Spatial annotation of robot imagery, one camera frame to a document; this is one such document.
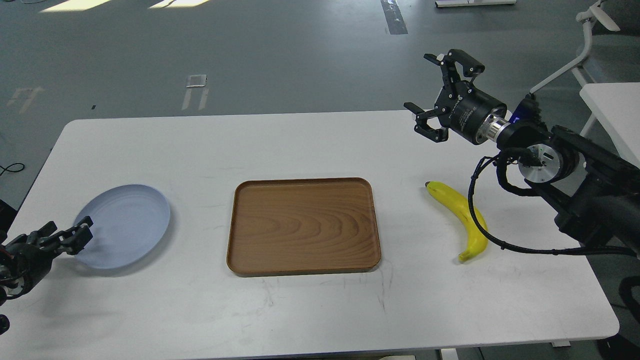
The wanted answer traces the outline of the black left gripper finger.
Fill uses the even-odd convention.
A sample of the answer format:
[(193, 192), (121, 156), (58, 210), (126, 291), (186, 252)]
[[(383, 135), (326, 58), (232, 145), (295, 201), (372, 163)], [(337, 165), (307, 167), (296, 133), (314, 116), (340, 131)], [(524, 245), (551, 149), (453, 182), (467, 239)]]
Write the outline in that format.
[(39, 230), (30, 232), (26, 237), (25, 243), (32, 246), (39, 246), (41, 239), (47, 239), (55, 232), (55, 230), (57, 230), (55, 222), (48, 222), (39, 228)]
[(85, 216), (71, 228), (57, 231), (47, 238), (47, 251), (55, 255), (78, 255), (93, 239), (94, 235), (90, 230), (93, 225), (91, 216)]

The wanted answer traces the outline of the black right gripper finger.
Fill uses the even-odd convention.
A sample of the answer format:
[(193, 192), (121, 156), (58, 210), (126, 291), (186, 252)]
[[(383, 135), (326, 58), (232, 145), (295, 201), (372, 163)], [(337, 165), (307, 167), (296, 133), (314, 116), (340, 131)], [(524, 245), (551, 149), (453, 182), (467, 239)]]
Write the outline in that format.
[(439, 67), (442, 72), (443, 90), (451, 96), (467, 93), (474, 88), (474, 80), (484, 73), (486, 66), (459, 48), (451, 48), (445, 54), (424, 54), (423, 58)]
[(433, 109), (425, 110), (414, 104), (413, 102), (405, 102), (403, 107), (414, 114), (414, 131), (433, 142), (445, 142), (449, 138), (449, 130), (446, 126), (438, 129), (429, 125), (428, 121), (432, 118), (448, 114), (446, 107), (434, 105)]

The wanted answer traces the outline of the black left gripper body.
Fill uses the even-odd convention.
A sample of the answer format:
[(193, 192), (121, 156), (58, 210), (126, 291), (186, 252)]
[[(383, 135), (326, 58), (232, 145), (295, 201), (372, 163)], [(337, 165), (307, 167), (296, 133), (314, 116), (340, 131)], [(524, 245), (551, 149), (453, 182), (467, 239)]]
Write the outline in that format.
[(2, 246), (2, 291), (6, 296), (24, 296), (49, 273), (52, 254), (26, 243), (22, 234)]

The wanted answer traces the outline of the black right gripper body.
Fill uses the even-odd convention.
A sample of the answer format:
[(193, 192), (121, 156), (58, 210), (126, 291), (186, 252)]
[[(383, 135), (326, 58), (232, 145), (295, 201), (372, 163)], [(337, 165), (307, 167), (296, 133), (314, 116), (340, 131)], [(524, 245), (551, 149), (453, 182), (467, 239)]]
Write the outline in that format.
[(439, 109), (439, 124), (473, 145), (487, 141), (481, 127), (489, 117), (505, 117), (507, 112), (505, 103), (476, 88), (468, 80), (442, 86), (435, 106)]

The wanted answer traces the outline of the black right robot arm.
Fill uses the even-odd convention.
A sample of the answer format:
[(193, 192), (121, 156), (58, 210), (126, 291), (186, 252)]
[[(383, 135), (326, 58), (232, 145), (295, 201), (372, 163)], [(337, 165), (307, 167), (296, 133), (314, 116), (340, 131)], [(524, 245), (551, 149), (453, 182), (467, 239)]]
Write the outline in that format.
[[(480, 159), (462, 197), (473, 230), (502, 249), (528, 255), (639, 257), (637, 166), (566, 127), (547, 127), (534, 95), (509, 115), (505, 103), (474, 84), (485, 66), (464, 50), (423, 57), (441, 71), (442, 87), (432, 109), (404, 103), (414, 114), (414, 131), (435, 143), (454, 132), (474, 146), (491, 142), (497, 148), (496, 155)], [(489, 165), (504, 191), (549, 204), (558, 230), (579, 246), (534, 249), (490, 234), (474, 209), (476, 183)]]

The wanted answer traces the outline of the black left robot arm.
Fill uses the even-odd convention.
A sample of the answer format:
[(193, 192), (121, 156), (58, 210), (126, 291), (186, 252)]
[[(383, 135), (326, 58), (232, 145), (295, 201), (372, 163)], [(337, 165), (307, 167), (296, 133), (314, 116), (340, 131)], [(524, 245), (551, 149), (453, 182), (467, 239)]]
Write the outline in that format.
[(66, 230), (49, 221), (39, 230), (21, 234), (0, 249), (0, 304), (25, 296), (50, 273), (62, 253), (78, 255), (93, 239), (90, 216)]

